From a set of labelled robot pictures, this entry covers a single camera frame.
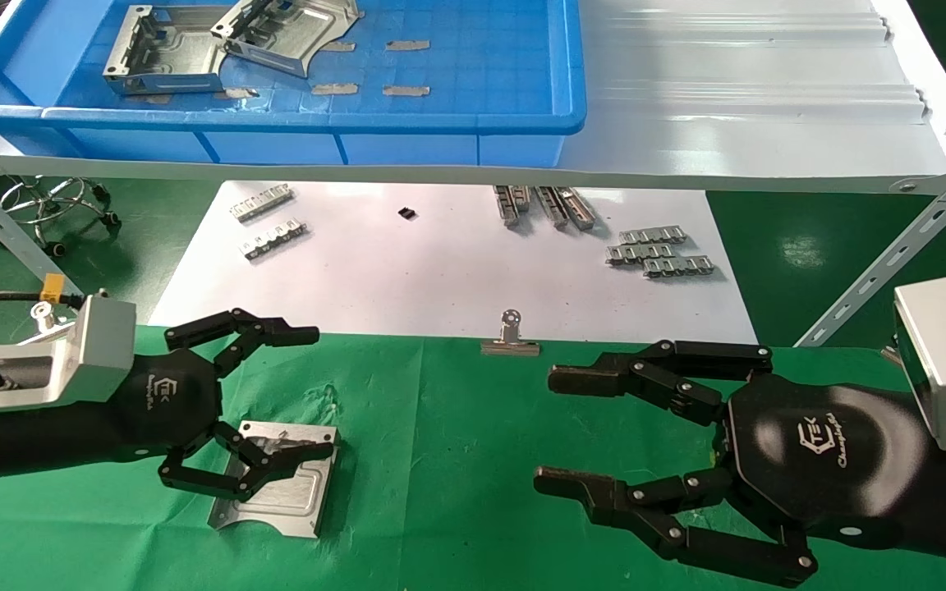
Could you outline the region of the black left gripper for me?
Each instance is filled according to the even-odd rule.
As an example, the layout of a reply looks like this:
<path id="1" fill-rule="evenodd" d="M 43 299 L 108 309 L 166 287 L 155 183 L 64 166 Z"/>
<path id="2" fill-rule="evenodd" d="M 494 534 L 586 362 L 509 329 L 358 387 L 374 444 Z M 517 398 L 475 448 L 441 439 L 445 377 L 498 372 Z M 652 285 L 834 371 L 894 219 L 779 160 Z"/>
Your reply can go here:
<path id="1" fill-rule="evenodd" d="M 236 334 L 213 363 L 189 349 Z M 255 317 L 241 308 L 195 319 L 164 333 L 169 350 L 135 355 L 134 365 L 112 395 L 112 424 L 122 445 L 121 459 L 166 456 L 161 483 L 184 493 L 249 501 L 268 483 L 289 479 L 305 461 L 330 459 L 333 442 L 300 440 L 266 452 L 240 431 L 217 423 L 222 413 L 218 378 L 228 377 L 262 346 L 308 346 L 319 341 L 318 327 L 293 327 L 284 318 Z M 213 435 L 247 471 L 241 476 L 189 468 L 183 461 Z"/>

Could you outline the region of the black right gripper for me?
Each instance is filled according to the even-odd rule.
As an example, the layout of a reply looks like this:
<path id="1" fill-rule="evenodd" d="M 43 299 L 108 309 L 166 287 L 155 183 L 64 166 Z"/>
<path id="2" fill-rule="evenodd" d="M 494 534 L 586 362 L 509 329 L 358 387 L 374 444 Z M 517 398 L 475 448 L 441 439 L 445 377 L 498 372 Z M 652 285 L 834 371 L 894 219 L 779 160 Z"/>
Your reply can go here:
<path id="1" fill-rule="evenodd" d="M 548 387 L 571 396 L 628 394 L 709 426 L 724 403 L 698 378 L 747 382 L 772 370 L 766 347 L 663 340 L 635 353 L 601 353 L 586 366 L 555 365 Z M 930 431 L 903 393 L 761 375 L 729 397 L 724 425 L 748 497 L 777 521 L 848 545 L 904 539 L 898 513 L 930 452 Z M 679 513 L 720 505 L 735 492 L 724 467 L 631 485 L 540 466 L 534 488 L 580 502 L 591 524 L 634 534 L 662 560 L 785 589 L 819 569 L 799 529 L 782 526 L 766 542 L 680 523 Z"/>

